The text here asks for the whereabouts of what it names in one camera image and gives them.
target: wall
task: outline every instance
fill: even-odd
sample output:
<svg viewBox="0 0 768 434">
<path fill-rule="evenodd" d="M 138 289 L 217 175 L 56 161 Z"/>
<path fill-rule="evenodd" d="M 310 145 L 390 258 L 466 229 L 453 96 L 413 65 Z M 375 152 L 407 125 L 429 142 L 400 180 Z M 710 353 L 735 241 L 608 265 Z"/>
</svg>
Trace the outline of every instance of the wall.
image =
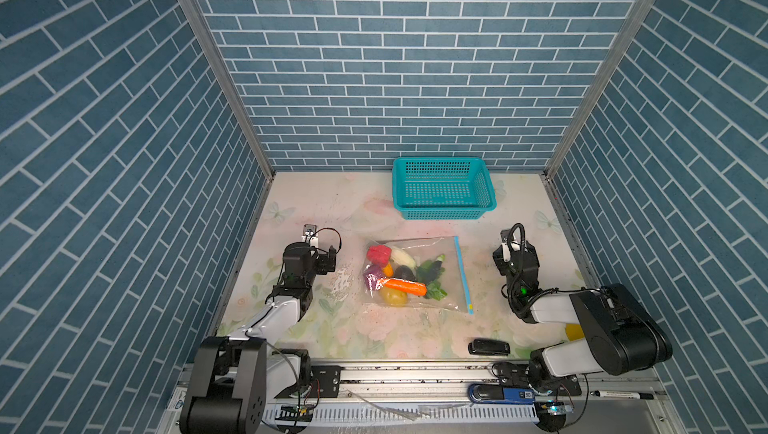
<svg viewBox="0 0 768 434">
<path fill-rule="evenodd" d="M 157 427 L 264 183 L 176 0 L 0 0 L 0 432 Z"/>
<path fill-rule="evenodd" d="M 555 177 L 604 283 L 674 338 L 691 432 L 765 432 L 768 0 L 657 0 Z"/>
<path fill-rule="evenodd" d="M 200 0 L 278 170 L 542 170 L 632 0 Z"/>
</svg>

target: table surface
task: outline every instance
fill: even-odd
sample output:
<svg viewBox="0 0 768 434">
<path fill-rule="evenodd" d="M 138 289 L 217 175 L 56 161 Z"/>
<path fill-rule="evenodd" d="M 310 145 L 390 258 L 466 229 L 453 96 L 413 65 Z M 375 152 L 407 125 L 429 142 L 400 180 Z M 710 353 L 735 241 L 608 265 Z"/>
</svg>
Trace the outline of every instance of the table surface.
<svg viewBox="0 0 768 434">
<path fill-rule="evenodd" d="M 565 324 L 525 324 L 500 294 L 504 278 L 492 252 L 499 232 L 520 222 L 536 247 L 543 288 L 584 285 L 552 204 L 537 174 L 491 174 L 498 206 L 478 220 L 404 220 L 392 205 L 391 173 L 278 173 L 219 326 L 219 335 L 264 307 L 285 246 L 304 224 L 337 229 L 343 246 L 336 272 L 318 276 L 303 319 L 277 343 L 313 358 L 457 359 L 471 357 L 476 337 L 504 340 L 512 356 L 566 340 Z M 474 314 L 365 304 L 362 266 L 371 240 L 458 236 Z M 320 246 L 337 246 L 332 231 Z"/>
</svg>

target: carrot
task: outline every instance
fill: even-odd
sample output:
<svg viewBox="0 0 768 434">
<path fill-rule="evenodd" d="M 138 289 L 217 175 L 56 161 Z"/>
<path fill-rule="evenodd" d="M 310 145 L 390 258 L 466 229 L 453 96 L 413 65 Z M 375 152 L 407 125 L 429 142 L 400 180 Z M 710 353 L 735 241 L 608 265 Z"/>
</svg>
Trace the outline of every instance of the carrot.
<svg viewBox="0 0 768 434">
<path fill-rule="evenodd" d="M 393 289 L 401 290 L 404 293 L 413 294 L 414 296 L 423 296 L 427 294 L 427 286 L 425 284 L 415 283 L 410 280 L 390 277 L 389 279 L 379 279 L 378 283 L 381 286 L 387 286 Z"/>
</svg>

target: basket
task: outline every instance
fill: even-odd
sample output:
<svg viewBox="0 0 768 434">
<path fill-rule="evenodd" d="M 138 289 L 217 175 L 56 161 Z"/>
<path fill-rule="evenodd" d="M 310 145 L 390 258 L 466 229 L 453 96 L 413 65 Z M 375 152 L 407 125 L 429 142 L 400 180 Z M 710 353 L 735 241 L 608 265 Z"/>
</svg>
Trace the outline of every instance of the basket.
<svg viewBox="0 0 768 434">
<path fill-rule="evenodd" d="M 478 219 L 496 208 L 480 158 L 396 159 L 392 198 L 406 219 Z"/>
</svg>

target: bag of vegetables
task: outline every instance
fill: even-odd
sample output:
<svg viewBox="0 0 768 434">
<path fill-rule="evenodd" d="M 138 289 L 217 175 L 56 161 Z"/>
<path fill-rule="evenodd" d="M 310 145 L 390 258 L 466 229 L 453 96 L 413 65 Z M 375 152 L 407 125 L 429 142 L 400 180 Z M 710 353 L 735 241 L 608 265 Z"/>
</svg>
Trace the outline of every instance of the bag of vegetables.
<svg viewBox="0 0 768 434">
<path fill-rule="evenodd" d="M 472 312 L 455 237 L 371 242 L 362 278 L 370 304 Z"/>
</svg>

